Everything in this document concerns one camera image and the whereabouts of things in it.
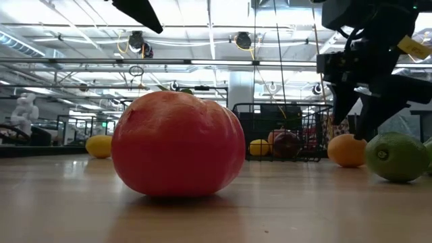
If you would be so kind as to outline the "long metal light bar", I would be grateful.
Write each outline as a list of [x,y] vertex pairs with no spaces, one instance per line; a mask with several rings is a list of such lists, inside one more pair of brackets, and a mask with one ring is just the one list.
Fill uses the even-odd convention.
[[157,64],[157,65],[237,65],[315,68],[313,61],[234,61],[210,59],[77,59],[77,58],[2,58],[0,63],[95,63],[95,64]]

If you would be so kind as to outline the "patterned cloth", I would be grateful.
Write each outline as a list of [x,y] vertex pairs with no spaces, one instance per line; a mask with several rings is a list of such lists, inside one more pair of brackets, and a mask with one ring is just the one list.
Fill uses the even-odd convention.
[[326,143],[336,136],[350,133],[350,125],[347,117],[343,119],[339,125],[333,125],[333,114],[324,113],[322,115],[321,121]]

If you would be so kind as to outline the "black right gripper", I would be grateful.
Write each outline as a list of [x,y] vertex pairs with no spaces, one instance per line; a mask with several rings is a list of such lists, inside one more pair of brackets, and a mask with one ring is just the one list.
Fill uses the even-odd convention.
[[360,40],[344,51],[317,56],[317,72],[331,83],[333,125],[340,125],[359,98],[353,85],[368,84],[370,94],[360,94],[362,109],[355,139],[362,140],[372,130],[408,102],[427,104],[432,101],[432,82],[393,74],[402,54],[401,35]]

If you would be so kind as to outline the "dark red plum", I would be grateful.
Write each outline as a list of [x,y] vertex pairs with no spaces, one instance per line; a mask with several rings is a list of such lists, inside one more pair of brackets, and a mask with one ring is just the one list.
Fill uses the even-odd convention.
[[301,142],[291,132],[282,132],[273,141],[273,154],[275,157],[284,159],[294,158],[300,150]]

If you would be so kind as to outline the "black metal table frame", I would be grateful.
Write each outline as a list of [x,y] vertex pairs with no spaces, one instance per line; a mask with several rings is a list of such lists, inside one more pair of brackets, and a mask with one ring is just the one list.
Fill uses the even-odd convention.
[[85,153],[84,146],[0,146],[0,159]]

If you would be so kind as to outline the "red apple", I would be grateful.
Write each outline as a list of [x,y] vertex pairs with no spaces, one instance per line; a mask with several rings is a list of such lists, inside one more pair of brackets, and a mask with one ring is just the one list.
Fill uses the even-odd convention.
[[288,132],[288,131],[286,129],[283,129],[283,128],[270,131],[270,133],[267,137],[267,142],[269,144],[270,151],[273,150],[274,139],[276,138],[276,136],[281,134],[281,133],[285,133],[285,132]]

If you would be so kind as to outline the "silver ventilation duct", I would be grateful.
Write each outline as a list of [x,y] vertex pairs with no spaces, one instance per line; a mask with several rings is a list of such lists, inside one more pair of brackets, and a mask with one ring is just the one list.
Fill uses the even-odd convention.
[[11,49],[14,49],[24,55],[29,57],[41,58],[44,57],[45,54],[34,47],[18,40],[17,38],[0,31],[0,44],[5,45]]

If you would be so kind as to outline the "white figure statue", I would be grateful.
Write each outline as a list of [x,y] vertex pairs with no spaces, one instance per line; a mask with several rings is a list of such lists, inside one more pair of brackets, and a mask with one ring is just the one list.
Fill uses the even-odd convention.
[[34,93],[22,93],[17,99],[17,105],[11,114],[10,122],[27,135],[31,135],[31,124],[39,117],[39,109],[34,104]]

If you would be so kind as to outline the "orange-red tomato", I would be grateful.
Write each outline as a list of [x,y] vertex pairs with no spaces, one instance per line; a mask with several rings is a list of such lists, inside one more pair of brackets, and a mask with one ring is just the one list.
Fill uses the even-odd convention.
[[245,160],[238,118],[191,94],[146,94],[121,115],[111,143],[119,178],[147,196],[197,197],[229,185]]

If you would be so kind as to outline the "black office chair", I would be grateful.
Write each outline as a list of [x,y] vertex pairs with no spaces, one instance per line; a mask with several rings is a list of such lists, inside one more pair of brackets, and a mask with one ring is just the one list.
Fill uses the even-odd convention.
[[52,135],[46,130],[31,126],[31,135],[28,135],[17,126],[0,124],[0,139],[5,144],[19,146],[50,146]]

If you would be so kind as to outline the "black railing cart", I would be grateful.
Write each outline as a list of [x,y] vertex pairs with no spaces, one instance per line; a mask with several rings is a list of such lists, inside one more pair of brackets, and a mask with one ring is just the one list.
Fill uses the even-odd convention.
[[84,146],[92,136],[111,136],[116,125],[117,120],[101,115],[58,115],[57,138],[62,146]]

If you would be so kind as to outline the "orange fruit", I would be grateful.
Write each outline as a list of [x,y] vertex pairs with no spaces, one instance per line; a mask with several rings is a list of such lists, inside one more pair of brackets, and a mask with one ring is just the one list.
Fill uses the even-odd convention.
[[327,155],[341,167],[359,167],[365,164],[366,145],[366,140],[357,140],[353,134],[342,134],[329,141]]

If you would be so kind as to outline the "green lime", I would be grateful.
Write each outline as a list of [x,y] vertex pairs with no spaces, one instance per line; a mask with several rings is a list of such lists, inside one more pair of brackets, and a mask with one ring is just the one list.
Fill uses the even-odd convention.
[[411,182],[426,172],[429,156],[416,138],[398,132],[376,135],[364,150],[365,163],[375,174],[391,182]]

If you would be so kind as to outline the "light green vegetable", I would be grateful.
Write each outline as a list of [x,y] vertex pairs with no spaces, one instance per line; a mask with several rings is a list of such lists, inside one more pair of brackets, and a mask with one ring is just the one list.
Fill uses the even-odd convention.
[[429,166],[427,168],[427,174],[432,176],[432,136],[424,143],[424,145],[429,156]]

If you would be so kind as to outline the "yellow lemon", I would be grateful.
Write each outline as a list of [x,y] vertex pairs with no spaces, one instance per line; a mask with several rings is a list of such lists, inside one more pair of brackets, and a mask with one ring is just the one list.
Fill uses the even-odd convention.
[[270,146],[266,140],[253,140],[249,144],[249,153],[252,156],[265,156],[269,153]]
[[97,159],[106,159],[111,156],[111,140],[108,135],[91,136],[85,144],[86,151]]

